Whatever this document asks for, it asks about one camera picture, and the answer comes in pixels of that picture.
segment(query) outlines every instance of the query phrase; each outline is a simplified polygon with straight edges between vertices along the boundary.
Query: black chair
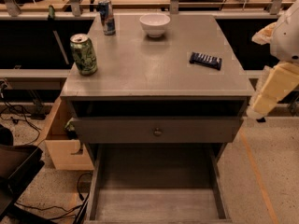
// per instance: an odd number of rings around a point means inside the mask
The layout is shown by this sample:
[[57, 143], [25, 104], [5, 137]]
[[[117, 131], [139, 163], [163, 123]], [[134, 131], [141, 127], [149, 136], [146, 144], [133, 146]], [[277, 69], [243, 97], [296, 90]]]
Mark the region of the black chair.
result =
[[14, 217], [22, 224], [55, 223], [15, 205], [43, 167], [42, 150], [31, 145], [0, 145], [0, 221]]

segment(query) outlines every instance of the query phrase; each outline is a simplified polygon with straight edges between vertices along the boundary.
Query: orange line on floor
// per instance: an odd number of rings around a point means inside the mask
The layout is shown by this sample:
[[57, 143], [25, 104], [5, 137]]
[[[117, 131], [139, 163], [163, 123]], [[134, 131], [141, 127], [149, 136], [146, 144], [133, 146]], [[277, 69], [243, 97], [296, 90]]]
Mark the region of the orange line on floor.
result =
[[251, 168], [253, 169], [253, 173], [255, 174], [256, 180], [257, 180], [258, 185], [260, 187], [260, 190], [261, 190], [261, 193], [262, 193], [262, 196], [263, 196], [263, 201], [264, 201], [264, 203], [267, 207], [269, 216], [271, 217], [272, 222], [274, 224], [278, 224], [278, 217], [277, 217], [277, 215], [274, 211], [273, 205], [272, 205], [272, 203], [270, 201], [270, 198], [269, 198], [269, 194], [268, 194], [268, 192], [267, 192], [267, 190], [264, 186], [262, 175], [259, 171], [259, 168], [258, 168], [258, 165], [256, 164], [256, 161], [254, 160], [249, 142], [247, 141], [247, 138], [244, 135], [242, 128], [240, 129], [240, 137], [241, 137], [241, 141], [242, 141], [243, 145], [245, 146], [247, 154], [249, 156], [249, 162], [251, 164]]

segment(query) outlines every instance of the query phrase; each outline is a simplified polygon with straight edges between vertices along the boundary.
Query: concrete floor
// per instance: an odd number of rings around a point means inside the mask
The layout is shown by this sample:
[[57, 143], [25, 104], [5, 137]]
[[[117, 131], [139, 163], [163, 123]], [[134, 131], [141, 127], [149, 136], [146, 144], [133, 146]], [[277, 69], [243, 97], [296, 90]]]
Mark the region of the concrete floor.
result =
[[[43, 128], [44, 121], [30, 121]], [[36, 137], [36, 131], [25, 122], [14, 124], [0, 119], [0, 123], [13, 132], [15, 145]], [[85, 172], [55, 170], [44, 143], [40, 147], [46, 164], [19, 202], [39, 208], [57, 205], [65, 209], [80, 204], [77, 181]], [[224, 199], [234, 223], [299, 223], [299, 117], [269, 117], [264, 123], [246, 119], [218, 165]], [[90, 180], [87, 175], [82, 178], [85, 186]], [[32, 212], [47, 218], [64, 214], [57, 208]], [[2, 223], [18, 222], [6, 217]]]

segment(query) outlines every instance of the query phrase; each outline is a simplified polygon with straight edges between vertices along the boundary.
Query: blue can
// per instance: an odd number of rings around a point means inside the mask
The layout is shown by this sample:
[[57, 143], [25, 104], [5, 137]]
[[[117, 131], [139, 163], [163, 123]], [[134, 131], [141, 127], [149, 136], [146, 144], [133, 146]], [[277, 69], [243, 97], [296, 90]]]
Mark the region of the blue can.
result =
[[98, 10], [100, 12], [104, 34], [114, 35], [115, 22], [111, 0], [101, 0], [98, 4]]

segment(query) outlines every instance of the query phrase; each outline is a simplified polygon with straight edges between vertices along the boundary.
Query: open drawer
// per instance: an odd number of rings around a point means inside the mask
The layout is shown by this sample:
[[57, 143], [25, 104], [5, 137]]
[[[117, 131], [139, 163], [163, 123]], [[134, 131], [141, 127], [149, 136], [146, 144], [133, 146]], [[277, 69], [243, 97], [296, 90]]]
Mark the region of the open drawer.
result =
[[98, 146], [85, 224], [232, 223], [209, 146]]
[[57, 98], [46, 117], [45, 126], [36, 141], [45, 139], [46, 147], [56, 169], [59, 170], [92, 170], [93, 163], [86, 147], [79, 140], [69, 140], [64, 130], [70, 120], [65, 101]]

